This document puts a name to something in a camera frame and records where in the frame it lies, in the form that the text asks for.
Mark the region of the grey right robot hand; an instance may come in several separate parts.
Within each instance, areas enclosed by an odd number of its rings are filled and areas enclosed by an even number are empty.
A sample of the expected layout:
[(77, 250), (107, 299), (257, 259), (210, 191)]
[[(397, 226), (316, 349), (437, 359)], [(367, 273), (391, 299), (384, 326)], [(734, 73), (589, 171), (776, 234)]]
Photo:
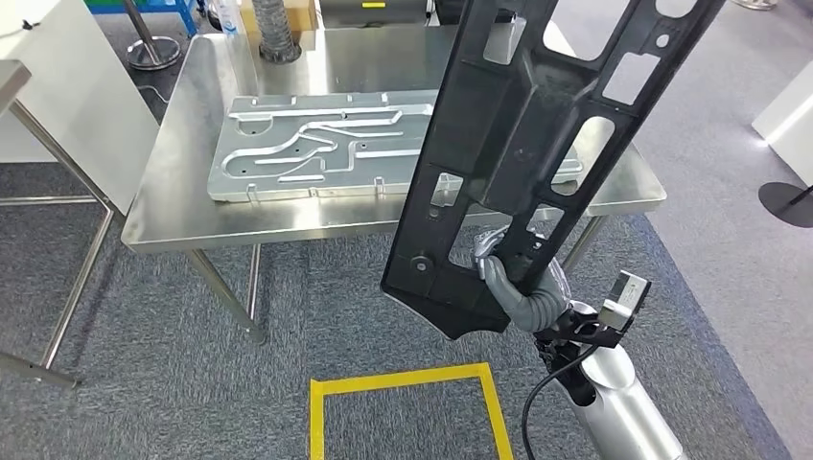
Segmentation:
[(571, 290), (564, 269), (556, 258), (547, 266), (529, 294), (520, 293), (509, 281), (507, 270), (493, 250), (502, 240), (507, 226), (474, 236), (473, 261), (510, 320), (522, 331), (537, 333), (551, 328), (570, 307)]

